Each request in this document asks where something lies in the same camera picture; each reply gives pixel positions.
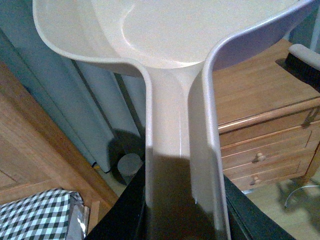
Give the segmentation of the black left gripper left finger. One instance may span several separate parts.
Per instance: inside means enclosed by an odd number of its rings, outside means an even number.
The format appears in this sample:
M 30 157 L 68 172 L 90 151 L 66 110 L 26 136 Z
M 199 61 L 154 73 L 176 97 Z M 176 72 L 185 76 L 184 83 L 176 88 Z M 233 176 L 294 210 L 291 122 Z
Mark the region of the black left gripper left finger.
M 115 205 L 85 237 L 86 240 L 145 240 L 146 166 L 143 164 Z

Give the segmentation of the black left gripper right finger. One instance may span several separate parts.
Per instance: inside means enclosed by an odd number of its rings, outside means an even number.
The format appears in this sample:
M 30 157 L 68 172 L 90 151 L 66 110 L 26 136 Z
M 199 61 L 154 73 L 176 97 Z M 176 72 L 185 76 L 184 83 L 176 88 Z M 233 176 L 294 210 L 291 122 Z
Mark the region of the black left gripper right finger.
M 293 240 L 294 237 L 263 213 L 228 177 L 224 177 L 232 240 Z

